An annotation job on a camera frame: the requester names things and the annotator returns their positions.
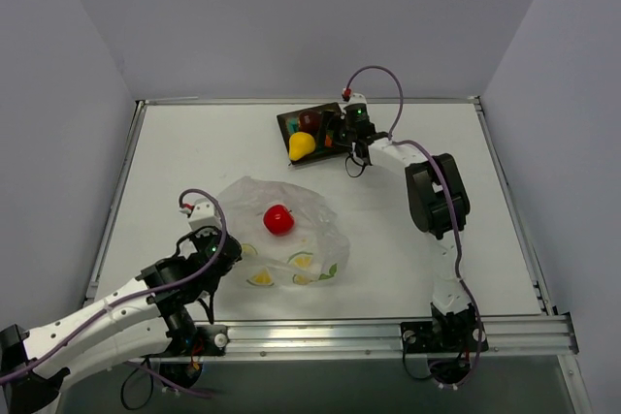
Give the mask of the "bright red fake apple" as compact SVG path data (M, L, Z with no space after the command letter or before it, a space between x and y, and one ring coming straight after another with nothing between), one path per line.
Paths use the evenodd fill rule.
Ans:
M273 205L263 215L264 227L274 236L285 236L295 227L291 211L284 205Z

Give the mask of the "yellow fake pear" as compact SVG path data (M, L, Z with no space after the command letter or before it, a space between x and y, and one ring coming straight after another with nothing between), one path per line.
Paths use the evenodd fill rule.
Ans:
M316 142L313 135L296 132L289 138L288 157L291 162L297 162L315 152Z

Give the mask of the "clear printed plastic bag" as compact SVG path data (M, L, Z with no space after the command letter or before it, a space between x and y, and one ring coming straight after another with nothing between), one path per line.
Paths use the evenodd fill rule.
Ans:
M279 181L245 176L218 196L228 234L242 247L242 260L231 276L242 287L319 287L335 283L345 270L350 241L340 231L337 214L318 193ZM295 219L285 236L263 225L265 211L284 205Z

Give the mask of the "dark red fake apple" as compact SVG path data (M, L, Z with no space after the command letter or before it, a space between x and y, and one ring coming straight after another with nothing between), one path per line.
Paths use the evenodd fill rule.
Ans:
M322 113L319 111L306 110L298 114L298 131L310 135L316 135L322 124Z

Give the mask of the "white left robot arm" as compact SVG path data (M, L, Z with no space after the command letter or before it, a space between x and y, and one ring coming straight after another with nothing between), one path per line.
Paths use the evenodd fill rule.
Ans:
M1 331L1 387L9 412L35 413L89 375L140 357L191 356L205 342L187 308L212 296L242 258L216 227L181 237L193 251L143 269L125 285L42 327Z

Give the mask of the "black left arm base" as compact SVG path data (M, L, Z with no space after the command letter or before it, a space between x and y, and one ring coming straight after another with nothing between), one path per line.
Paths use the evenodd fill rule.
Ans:
M189 323L187 319L168 332L171 342L162 353L158 373L172 382L190 388L203 372L203 357L224 356L229 342L228 328L212 323Z

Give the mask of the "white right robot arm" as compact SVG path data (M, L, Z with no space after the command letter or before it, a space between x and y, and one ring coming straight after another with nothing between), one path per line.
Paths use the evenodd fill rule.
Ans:
M405 177L410 217L434 250L431 337L441 348L455 347L476 322L476 310L461 268L461 233L471 205L454 158L377 131L364 103L323 111L318 142L346 149L362 168L378 166Z

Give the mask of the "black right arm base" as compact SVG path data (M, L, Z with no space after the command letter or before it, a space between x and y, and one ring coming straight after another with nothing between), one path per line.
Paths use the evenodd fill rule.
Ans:
M474 375L481 355L489 350L487 333L477 310L444 315L432 307L430 319L400 324L402 366L416 382L434 382L441 390L457 391ZM408 355L424 355L426 373L415 374Z

